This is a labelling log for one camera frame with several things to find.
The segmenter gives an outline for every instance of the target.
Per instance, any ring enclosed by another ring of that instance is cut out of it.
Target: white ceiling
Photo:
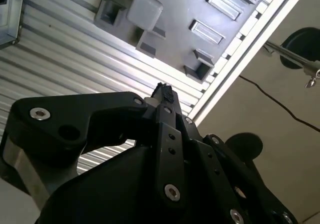
[[[319,0],[300,0],[270,40],[281,44],[301,28],[320,28],[319,7]],[[309,78],[302,70],[287,69],[278,55],[260,51],[242,75],[298,118],[320,127],[320,83],[305,89]],[[259,135],[264,148],[255,163],[268,188],[299,221],[320,211],[320,134],[293,120],[256,87],[238,78],[199,129],[223,140],[241,132]]]

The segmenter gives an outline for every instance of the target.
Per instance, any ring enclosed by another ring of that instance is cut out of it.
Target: black cable
[[[317,131],[318,133],[320,133],[320,129],[304,120],[301,120],[299,118],[297,118],[285,105],[283,105],[280,101],[276,100],[275,98],[273,98],[271,95],[269,95],[268,93],[266,93],[257,83],[255,83],[252,80],[249,80],[245,77],[243,77],[242,75],[239,75],[239,77],[243,80],[245,80],[246,82],[254,85],[256,88],[259,89],[260,92],[262,92],[265,96],[267,96],[268,98],[270,98],[272,101],[274,101],[275,103],[277,103],[280,107],[282,107],[284,110],[286,110],[287,113],[290,114],[290,116],[295,119],[297,122],[302,123],[310,128],[312,128],[313,130]]]

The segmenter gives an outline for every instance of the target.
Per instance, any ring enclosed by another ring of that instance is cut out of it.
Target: black disc
[[[262,140],[256,134],[249,132],[233,135],[225,144],[244,163],[257,158],[263,149]]]
[[[320,60],[320,30],[314,27],[297,30],[291,34],[281,46],[309,61]],[[283,56],[280,56],[280,60],[287,68],[302,68]]]

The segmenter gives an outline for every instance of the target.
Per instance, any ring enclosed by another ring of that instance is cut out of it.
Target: ridged metal surface
[[[20,42],[0,51],[0,136],[10,107],[27,97],[131,91],[142,98],[158,82],[177,91],[184,115],[189,115],[256,23],[256,11],[200,84],[167,64],[93,24],[101,0],[25,0]],[[83,155],[79,172],[132,147],[104,147]]]

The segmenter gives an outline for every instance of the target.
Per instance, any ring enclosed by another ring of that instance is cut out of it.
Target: silver screw head
[[[164,193],[166,197],[173,202],[178,202],[180,200],[180,191],[172,184],[168,184],[164,187]]]
[[[192,120],[189,117],[186,117],[185,120],[187,123],[192,124]]]
[[[165,110],[167,113],[171,113],[171,110],[170,110],[168,107],[165,107],[164,110]]]
[[[41,107],[35,107],[30,110],[30,117],[38,121],[47,120],[50,118],[50,116],[50,112],[47,109]]]
[[[211,139],[215,144],[219,144],[219,140],[216,137],[213,136]]]
[[[293,224],[293,221],[291,220],[291,218],[289,217],[289,215],[287,213],[283,213],[282,215],[287,223]]]
[[[242,216],[240,215],[240,213],[235,210],[235,209],[231,209],[230,210],[230,216],[232,217],[232,220],[234,221],[234,223],[236,224],[244,224],[244,219],[242,218]]]
[[[134,99],[134,102],[137,103],[137,104],[139,104],[139,105],[142,105],[142,101],[141,101],[140,99],[138,99],[138,98],[135,98],[135,99]]]

